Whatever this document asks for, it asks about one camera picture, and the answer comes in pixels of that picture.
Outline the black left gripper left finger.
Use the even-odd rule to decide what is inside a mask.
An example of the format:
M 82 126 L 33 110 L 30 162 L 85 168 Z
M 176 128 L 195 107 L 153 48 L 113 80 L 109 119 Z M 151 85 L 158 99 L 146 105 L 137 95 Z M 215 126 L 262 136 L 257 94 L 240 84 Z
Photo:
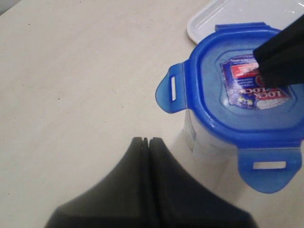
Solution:
M 148 141 L 132 139 L 114 169 L 94 187 L 59 206 L 47 228 L 147 228 Z

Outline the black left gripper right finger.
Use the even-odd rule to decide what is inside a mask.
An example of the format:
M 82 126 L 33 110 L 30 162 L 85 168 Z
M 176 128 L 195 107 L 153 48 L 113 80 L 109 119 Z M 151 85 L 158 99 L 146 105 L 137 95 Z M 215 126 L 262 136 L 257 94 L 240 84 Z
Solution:
M 250 213 L 226 202 L 189 175 L 161 138 L 150 140 L 149 151 L 159 227 L 257 227 Z

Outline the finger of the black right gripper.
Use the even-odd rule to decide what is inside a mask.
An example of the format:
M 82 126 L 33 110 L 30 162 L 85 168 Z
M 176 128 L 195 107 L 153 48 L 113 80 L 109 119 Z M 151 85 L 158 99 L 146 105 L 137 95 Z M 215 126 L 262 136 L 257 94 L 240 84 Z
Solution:
M 261 56 L 261 77 L 266 87 L 302 84 L 304 82 L 304 56 Z
M 260 69 L 273 69 L 304 59 L 304 17 L 299 17 L 253 51 Z

